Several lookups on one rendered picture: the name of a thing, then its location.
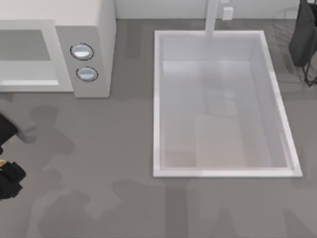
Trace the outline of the pale grey rounded box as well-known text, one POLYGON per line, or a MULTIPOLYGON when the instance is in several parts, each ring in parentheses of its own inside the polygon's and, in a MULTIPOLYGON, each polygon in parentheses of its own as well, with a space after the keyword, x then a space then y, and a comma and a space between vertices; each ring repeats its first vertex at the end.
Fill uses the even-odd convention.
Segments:
POLYGON ((16 136, 26 144, 35 143, 37 140, 37 127, 33 126, 25 130, 19 130, 16 136))

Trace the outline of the pale microwave door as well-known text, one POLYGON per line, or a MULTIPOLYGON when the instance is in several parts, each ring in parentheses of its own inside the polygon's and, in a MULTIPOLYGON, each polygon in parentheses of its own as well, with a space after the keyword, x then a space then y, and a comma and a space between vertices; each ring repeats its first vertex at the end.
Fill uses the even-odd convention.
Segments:
POLYGON ((52 20, 0 20, 0 92, 72 92, 52 20))

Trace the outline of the small silver microwave knob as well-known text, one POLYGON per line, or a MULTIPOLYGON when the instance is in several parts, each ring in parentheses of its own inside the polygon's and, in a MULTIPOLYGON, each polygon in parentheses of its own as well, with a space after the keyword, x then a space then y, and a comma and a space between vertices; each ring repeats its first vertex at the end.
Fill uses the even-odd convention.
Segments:
POLYGON ((98 78, 98 72, 92 67, 83 67, 76 70, 76 76, 85 82, 92 82, 98 78))

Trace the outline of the large silver microwave knob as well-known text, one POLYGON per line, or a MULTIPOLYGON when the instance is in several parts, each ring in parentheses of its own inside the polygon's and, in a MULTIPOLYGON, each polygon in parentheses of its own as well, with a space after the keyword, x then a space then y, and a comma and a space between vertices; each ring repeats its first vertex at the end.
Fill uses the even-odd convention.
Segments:
POLYGON ((94 56, 93 48, 85 43, 71 46, 70 53, 77 60, 90 60, 94 56))

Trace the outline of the pale microwave oven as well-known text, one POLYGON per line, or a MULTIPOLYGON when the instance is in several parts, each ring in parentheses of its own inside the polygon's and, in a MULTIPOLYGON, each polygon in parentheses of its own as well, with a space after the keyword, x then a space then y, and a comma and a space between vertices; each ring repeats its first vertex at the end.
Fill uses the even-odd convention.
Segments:
POLYGON ((110 94, 116 41, 114 0, 0 0, 0 20, 52 20, 77 98, 110 94), (77 60, 70 47, 85 43, 94 50, 90 60, 77 60), (76 70, 92 67, 98 78, 85 82, 76 70))

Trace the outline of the white sink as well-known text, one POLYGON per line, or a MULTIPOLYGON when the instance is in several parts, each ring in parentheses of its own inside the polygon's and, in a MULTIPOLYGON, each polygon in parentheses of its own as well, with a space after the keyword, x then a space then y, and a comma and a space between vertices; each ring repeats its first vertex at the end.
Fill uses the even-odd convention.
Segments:
POLYGON ((154 177, 302 175, 262 30, 155 31, 154 177))

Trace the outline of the tall white tap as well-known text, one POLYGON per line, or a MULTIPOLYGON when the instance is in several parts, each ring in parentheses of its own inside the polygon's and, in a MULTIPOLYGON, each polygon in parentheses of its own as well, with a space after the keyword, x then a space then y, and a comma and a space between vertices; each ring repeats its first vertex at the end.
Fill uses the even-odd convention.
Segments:
POLYGON ((207 0, 205 35, 212 38, 220 0, 207 0))

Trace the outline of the white wall socket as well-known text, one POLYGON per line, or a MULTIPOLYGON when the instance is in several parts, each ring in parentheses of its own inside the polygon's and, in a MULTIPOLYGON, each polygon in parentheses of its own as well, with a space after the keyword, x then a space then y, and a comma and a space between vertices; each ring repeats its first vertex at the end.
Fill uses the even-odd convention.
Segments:
POLYGON ((223 8, 222 20, 232 20, 234 15, 234 7, 227 6, 223 8))

